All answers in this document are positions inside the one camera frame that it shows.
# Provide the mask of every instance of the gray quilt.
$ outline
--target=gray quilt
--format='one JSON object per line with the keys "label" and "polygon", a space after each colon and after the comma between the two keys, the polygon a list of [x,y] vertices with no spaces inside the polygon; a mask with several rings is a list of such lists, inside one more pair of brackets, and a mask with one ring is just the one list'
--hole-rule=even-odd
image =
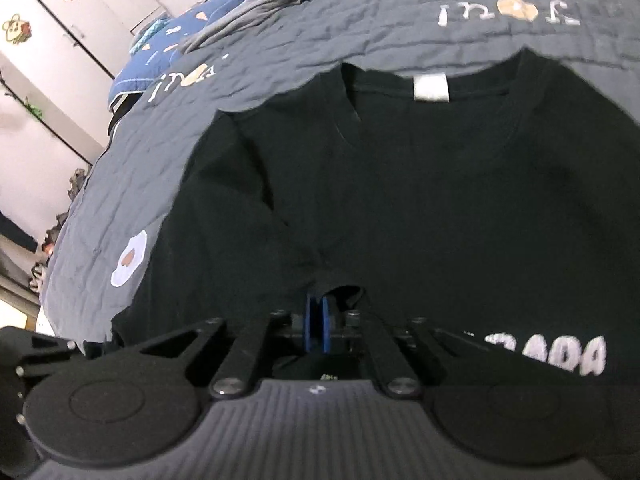
{"label": "gray quilt", "polygon": [[[640,0],[313,0],[187,54],[122,120],[73,203],[42,295],[46,316],[64,337],[110,337],[111,317],[140,284],[184,165],[218,108],[255,107],[342,60],[450,76],[528,45],[640,120],[639,24]],[[112,285],[142,231],[142,263]]]}

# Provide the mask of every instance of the t-shirt sleeve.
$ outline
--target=t-shirt sleeve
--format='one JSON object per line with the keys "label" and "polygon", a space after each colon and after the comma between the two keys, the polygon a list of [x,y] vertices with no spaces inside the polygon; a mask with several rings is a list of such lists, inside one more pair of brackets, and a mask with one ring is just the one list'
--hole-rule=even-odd
{"label": "t-shirt sleeve", "polygon": [[278,308],[302,311],[326,272],[274,213],[270,195],[258,153],[221,114],[191,155],[132,305],[113,318],[113,335],[130,345],[211,317],[242,325]]}

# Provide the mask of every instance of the black t-shirt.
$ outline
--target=black t-shirt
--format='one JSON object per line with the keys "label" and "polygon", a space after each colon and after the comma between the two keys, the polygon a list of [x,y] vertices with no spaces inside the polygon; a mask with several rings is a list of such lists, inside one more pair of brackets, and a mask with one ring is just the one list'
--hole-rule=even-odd
{"label": "black t-shirt", "polygon": [[450,102],[417,102],[411,80],[343,64],[220,113],[114,332],[244,323],[354,285],[391,325],[640,375],[637,127],[529,50],[448,84]]}

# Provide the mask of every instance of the ribbed gray surface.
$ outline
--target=ribbed gray surface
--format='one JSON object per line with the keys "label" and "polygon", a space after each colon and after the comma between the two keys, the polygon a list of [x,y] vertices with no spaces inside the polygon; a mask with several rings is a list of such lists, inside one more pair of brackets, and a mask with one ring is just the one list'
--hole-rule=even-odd
{"label": "ribbed gray surface", "polygon": [[[324,392],[318,392],[318,386]],[[247,398],[219,402],[180,446],[112,471],[45,463],[30,480],[604,480],[588,462],[524,470],[456,449],[416,402],[391,400],[370,381],[265,380]]]}

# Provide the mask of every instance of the blue pillow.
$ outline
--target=blue pillow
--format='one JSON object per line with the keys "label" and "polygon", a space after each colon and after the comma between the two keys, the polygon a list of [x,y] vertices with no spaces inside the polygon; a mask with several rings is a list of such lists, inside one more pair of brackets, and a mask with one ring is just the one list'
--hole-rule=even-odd
{"label": "blue pillow", "polygon": [[131,57],[113,80],[109,110],[113,111],[120,96],[142,93],[151,86],[181,56],[177,47],[185,37],[199,32],[244,1],[207,0],[167,23]]}

